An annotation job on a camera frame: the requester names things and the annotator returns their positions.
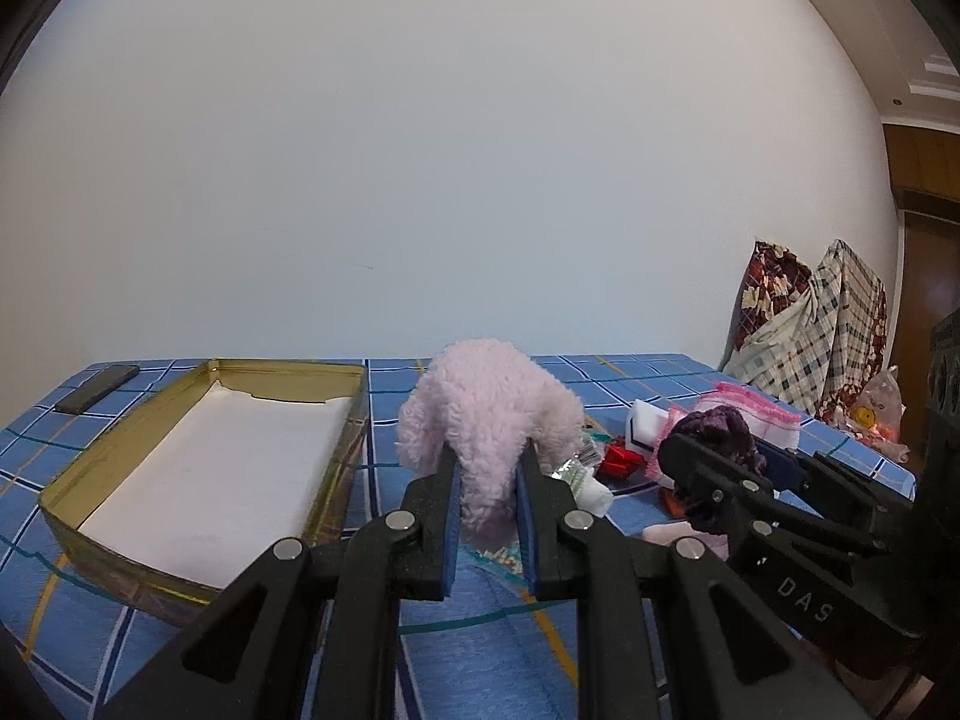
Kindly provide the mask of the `floral maroon pillow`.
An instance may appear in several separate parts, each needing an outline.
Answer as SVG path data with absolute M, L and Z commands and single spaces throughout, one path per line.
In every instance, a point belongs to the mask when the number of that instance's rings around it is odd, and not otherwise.
M 743 273 L 734 314 L 732 349 L 809 291 L 812 268 L 784 245 L 757 241 Z

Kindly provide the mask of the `gold rectangular tin box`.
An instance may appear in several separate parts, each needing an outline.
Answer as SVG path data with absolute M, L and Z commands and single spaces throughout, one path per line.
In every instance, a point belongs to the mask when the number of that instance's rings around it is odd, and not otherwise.
M 207 359 L 43 489 L 75 572 L 182 628 L 279 539 L 342 533 L 370 424 L 361 362 Z

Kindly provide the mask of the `pink plastic toy bag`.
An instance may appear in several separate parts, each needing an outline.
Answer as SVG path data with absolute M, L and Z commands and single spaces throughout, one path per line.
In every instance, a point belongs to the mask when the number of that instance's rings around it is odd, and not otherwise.
M 864 385 L 848 410 L 846 424 L 861 444 L 871 447 L 887 460 L 905 465 L 910 455 L 900 440 L 901 418 L 907 411 L 901 399 L 898 367 L 878 372 Z

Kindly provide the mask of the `black phone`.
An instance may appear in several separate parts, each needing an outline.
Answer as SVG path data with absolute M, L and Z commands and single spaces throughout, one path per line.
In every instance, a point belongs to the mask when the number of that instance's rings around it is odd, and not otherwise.
M 140 367 L 135 364 L 111 364 L 60 398 L 53 409 L 64 415 L 82 415 L 139 374 Z

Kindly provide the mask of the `plaid cloth bundle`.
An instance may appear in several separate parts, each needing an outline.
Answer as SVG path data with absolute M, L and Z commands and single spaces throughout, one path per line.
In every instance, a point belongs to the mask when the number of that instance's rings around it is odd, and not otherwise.
M 731 337 L 722 372 L 828 421 L 836 408 L 853 405 L 882 369 L 887 294 L 874 270 L 841 239 L 811 268 L 811 286 L 799 301 L 739 351 Z

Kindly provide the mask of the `clear plastic bag of swabs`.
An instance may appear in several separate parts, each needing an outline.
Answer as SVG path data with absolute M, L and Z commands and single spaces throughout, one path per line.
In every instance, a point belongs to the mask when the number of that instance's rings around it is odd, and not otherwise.
M 471 544 L 464 544 L 462 550 L 485 571 L 498 572 L 503 577 L 514 577 L 516 580 L 524 578 L 523 555 L 517 538 L 496 550 L 477 550 Z

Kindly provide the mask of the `green tissue pack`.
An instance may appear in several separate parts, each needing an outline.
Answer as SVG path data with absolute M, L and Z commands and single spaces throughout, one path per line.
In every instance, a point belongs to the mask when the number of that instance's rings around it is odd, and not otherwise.
M 576 458 L 565 461 L 555 473 L 556 479 L 564 481 L 571 489 L 576 507 L 594 517 L 605 517 L 613 504 L 613 493 L 595 476 L 590 466 Z

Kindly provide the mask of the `purple knitted item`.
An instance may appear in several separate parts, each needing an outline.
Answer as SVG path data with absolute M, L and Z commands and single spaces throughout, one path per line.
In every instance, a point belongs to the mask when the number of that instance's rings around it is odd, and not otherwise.
M 734 406 L 718 405 L 706 411 L 692 411 L 680 418 L 669 436 L 685 436 L 713 450 L 750 473 L 761 475 L 766 460 L 757 449 L 754 434 Z

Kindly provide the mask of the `pink fluffy plush toy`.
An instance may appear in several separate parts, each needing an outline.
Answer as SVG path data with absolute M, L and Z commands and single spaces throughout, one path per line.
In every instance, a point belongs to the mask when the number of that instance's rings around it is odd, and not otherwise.
M 460 533 L 482 551 L 516 536 L 516 466 L 528 445 L 540 472 L 578 452 L 586 417 L 578 395 L 507 341 L 476 338 L 434 356 L 400 410 L 397 456 L 436 472 L 451 447 L 460 468 Z

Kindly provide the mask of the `brown wooden door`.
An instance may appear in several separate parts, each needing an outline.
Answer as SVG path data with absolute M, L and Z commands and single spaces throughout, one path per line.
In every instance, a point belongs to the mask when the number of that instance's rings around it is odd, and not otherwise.
M 910 447 L 908 468 L 921 473 L 928 429 L 932 329 L 958 309 L 958 226 L 929 216 L 905 216 L 900 310 L 892 361 L 898 367 L 900 440 Z

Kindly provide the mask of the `red snack packet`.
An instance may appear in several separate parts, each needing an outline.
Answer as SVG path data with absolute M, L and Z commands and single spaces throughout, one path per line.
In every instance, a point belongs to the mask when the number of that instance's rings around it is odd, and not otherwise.
M 625 481 L 644 468 L 646 458 L 641 454 L 628 449 L 625 444 L 610 442 L 605 447 L 601 465 L 597 466 L 596 476 L 607 481 Z

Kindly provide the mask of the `white towel pink trim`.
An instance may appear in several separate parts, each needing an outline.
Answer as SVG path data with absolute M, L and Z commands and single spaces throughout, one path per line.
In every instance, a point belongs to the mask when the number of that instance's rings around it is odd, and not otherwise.
M 683 416 L 692 411 L 706 411 L 713 406 L 729 405 L 740 411 L 743 419 L 750 427 L 750 433 L 755 439 L 763 439 L 778 449 L 797 449 L 800 439 L 800 423 L 802 418 L 794 411 L 789 411 L 781 403 L 757 394 L 752 388 L 732 382 L 716 382 L 711 390 L 700 395 L 692 406 L 675 406 L 683 411 Z M 644 470 L 649 481 L 654 481 L 666 488 L 672 488 L 674 483 L 659 466 L 658 452 L 647 461 Z

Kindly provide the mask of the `pink sock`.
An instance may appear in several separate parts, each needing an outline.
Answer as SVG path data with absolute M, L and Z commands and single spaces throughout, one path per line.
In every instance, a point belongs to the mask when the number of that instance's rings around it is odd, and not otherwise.
M 709 548 L 721 561 L 726 561 L 729 557 L 729 541 L 726 535 L 711 535 L 711 533 L 698 532 L 688 522 L 669 522 L 658 523 L 658 525 L 649 525 L 641 532 L 641 539 L 646 543 L 657 544 L 658 546 L 672 546 L 675 541 L 682 538 L 699 539 L 701 543 Z

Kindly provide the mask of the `white foam sponge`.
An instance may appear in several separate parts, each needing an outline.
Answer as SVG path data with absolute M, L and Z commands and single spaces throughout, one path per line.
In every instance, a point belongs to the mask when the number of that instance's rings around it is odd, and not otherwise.
M 683 411 L 675 406 L 661 408 L 649 401 L 633 401 L 625 422 L 625 447 L 636 454 L 654 457 L 659 444 L 682 416 Z

